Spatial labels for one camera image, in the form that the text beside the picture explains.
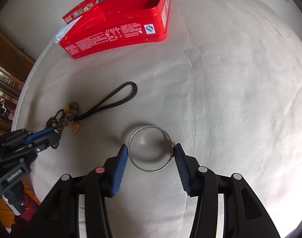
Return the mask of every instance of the open red container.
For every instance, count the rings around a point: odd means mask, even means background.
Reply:
[[[169,10],[169,0],[104,0],[82,13],[59,44],[77,59],[115,47],[162,41]]]

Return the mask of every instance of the silver bangle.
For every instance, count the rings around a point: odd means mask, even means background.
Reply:
[[[163,133],[166,134],[166,136],[169,138],[169,140],[170,140],[170,142],[171,142],[171,151],[172,151],[172,152],[171,152],[171,155],[170,155],[169,160],[165,163],[164,166],[162,166],[162,167],[160,167],[160,168],[158,168],[158,169],[155,169],[155,170],[147,170],[147,169],[141,168],[140,166],[138,166],[138,165],[133,161],[133,159],[132,159],[132,157],[131,157],[131,155],[130,155],[130,145],[131,145],[132,138],[133,138],[134,135],[136,135],[139,131],[141,131],[141,130],[143,130],[143,129],[147,129],[147,128],[155,128],[155,129],[160,130],[161,132],[163,132]],[[173,153],[173,147],[174,147],[174,146],[175,146],[174,142],[172,141],[171,137],[169,136],[169,134],[167,134],[166,131],[164,131],[163,129],[161,129],[160,127],[155,126],[155,125],[147,125],[147,126],[143,126],[143,127],[139,128],[139,129],[137,129],[137,130],[131,135],[131,137],[130,137],[130,139],[129,139],[129,141],[128,141],[128,157],[129,157],[131,163],[133,163],[133,165],[134,165],[136,168],[138,168],[138,169],[140,169],[140,170],[142,170],[142,171],[144,171],[144,172],[149,172],[149,173],[150,173],[150,172],[157,172],[157,171],[162,170],[164,167],[166,167],[166,166],[169,164],[169,162],[171,162],[171,160],[172,160],[172,158],[173,158],[173,156],[174,156],[174,153]]]

